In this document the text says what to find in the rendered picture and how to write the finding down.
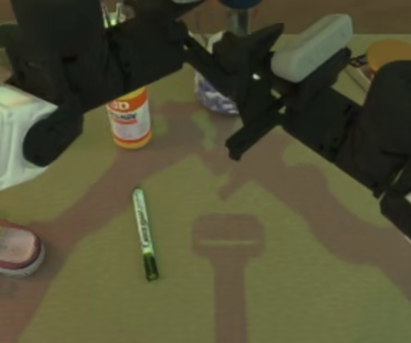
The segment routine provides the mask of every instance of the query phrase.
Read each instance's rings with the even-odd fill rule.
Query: tabletop
[[[46,245],[35,275],[0,276],[0,343],[411,341],[411,246],[371,193],[281,129],[229,160],[239,120],[197,103],[193,73],[149,86],[148,146],[116,147],[95,109],[46,173],[0,192],[0,218]],[[344,74],[335,87],[364,99]],[[151,283],[136,185],[161,275]]]

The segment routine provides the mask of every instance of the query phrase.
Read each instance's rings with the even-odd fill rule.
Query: green marker
[[[157,271],[153,241],[149,230],[147,205],[143,191],[140,188],[134,189],[132,200],[134,202],[135,218],[137,219],[137,229],[139,232],[140,247],[142,248],[145,274],[148,281],[154,281],[159,278],[159,272]]]

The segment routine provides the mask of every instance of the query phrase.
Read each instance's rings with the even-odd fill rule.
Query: bottle label
[[[147,91],[125,96],[107,105],[113,135],[121,141],[136,142],[150,130],[151,120]]]

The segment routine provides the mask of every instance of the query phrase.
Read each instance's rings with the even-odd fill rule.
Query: orange lid
[[[411,45],[394,39],[376,41],[367,49],[366,58],[370,69],[376,73],[390,62],[411,61]]]

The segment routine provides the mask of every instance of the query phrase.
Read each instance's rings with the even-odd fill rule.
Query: shoe
[[[43,259],[44,247],[37,235],[0,219],[0,274],[26,277],[40,267]]]

